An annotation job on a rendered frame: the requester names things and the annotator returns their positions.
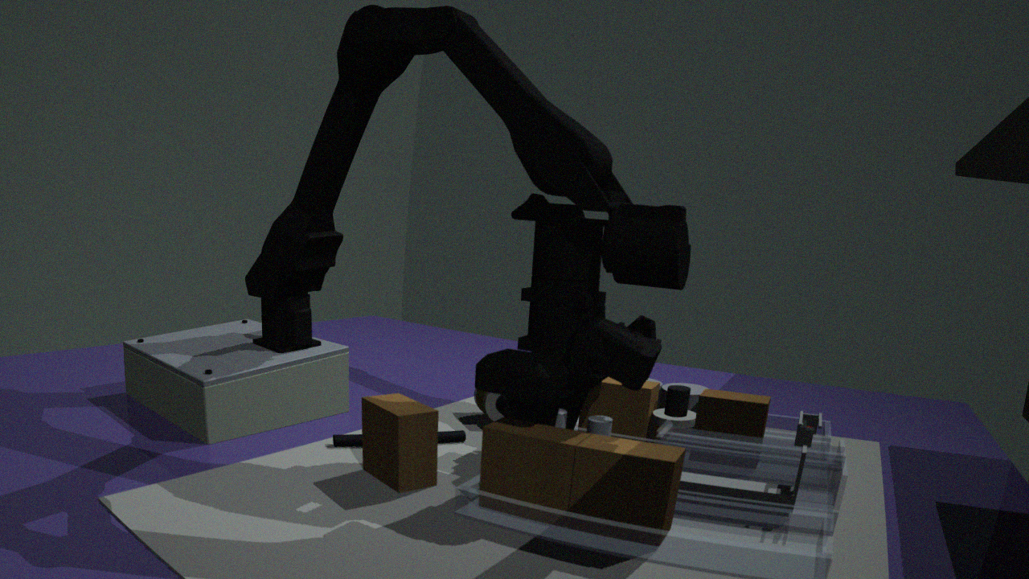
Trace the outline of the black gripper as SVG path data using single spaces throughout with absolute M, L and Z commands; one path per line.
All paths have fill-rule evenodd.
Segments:
M 562 280 L 531 276 L 522 287 L 529 301 L 528 335 L 518 350 L 486 353 L 477 363 L 477 391 L 502 393 L 517 419 L 555 426 L 559 409 L 567 411 L 566 429 L 574 431 L 588 392 L 607 376 L 589 367 L 586 376 L 571 374 L 570 360 L 578 325 L 588 312 L 605 304 L 600 280 Z M 532 351 L 532 352 L 531 352 Z

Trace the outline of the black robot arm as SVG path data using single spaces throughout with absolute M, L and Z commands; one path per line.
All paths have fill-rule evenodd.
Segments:
M 248 294 L 261 298 L 262 338 L 253 343 L 278 353 L 322 345 L 313 339 L 308 292 L 320 292 L 325 273 L 335 267 L 344 236 L 332 212 L 376 101 L 414 55 L 440 51 L 504 120 L 534 186 L 576 203 L 531 194 L 511 212 L 514 220 L 535 221 L 533 276 L 600 280 L 602 262 L 620 285 L 684 289 L 691 257 L 687 209 L 633 204 L 605 144 L 547 101 L 477 19 L 449 5 L 367 5 L 352 12 L 339 40 L 338 88 L 297 194 L 273 221 L 246 275 Z M 583 211 L 606 211 L 608 220 L 586 219 Z M 588 312 L 571 351 L 571 374 L 586 376 L 589 361 L 595 371 L 640 391 L 662 343 L 646 316 L 624 325 L 605 318 L 605 304 L 596 307 L 596 320 Z

